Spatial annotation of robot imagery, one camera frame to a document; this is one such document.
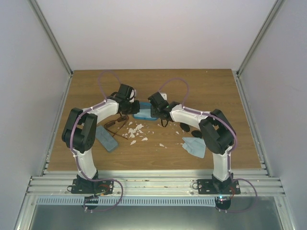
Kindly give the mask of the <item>blue translucent glasses case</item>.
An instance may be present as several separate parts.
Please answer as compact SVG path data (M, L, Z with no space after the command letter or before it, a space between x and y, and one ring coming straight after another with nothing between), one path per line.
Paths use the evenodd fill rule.
M151 113L151 104L148 102L140 102L140 110L138 113L133 114L133 118L149 121L155 121L158 119L157 117L153 117Z

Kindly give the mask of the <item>brown frame sunglasses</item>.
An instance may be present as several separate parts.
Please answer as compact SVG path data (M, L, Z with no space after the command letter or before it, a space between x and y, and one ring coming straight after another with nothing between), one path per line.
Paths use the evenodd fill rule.
M120 135L118 132L127 124L128 121L128 115L121 115L119 118L105 123L104 129L108 131L112 137L119 136L127 139L125 136Z

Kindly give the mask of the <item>black round sunglasses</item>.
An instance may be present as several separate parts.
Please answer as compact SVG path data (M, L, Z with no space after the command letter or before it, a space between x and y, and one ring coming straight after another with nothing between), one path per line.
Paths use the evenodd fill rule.
M202 138L202 133L197 129L192 129L188 124L180 123L180 128L183 132L191 134L194 138Z

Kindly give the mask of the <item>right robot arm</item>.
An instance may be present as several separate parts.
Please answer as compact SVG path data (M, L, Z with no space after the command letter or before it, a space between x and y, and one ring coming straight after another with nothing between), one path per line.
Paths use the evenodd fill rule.
M178 102L169 103L159 92L148 100L162 121L184 123L202 133L206 147L213 154L213 190L218 194L225 193L232 182L231 152L236 148L237 138L223 112L218 109L204 112Z

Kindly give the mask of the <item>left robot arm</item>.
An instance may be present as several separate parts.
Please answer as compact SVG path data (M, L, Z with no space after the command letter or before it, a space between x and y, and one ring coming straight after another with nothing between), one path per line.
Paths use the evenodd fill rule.
M82 188L89 194L95 193L99 188L98 172L92 157L97 124L110 116L119 115L116 120L107 122L107 128L116 122L123 122L125 125L129 115L140 111L140 103L135 97L133 87L121 84L118 91L102 102L84 109L73 108L69 113L62 132L62 141L72 152L78 176L84 179Z

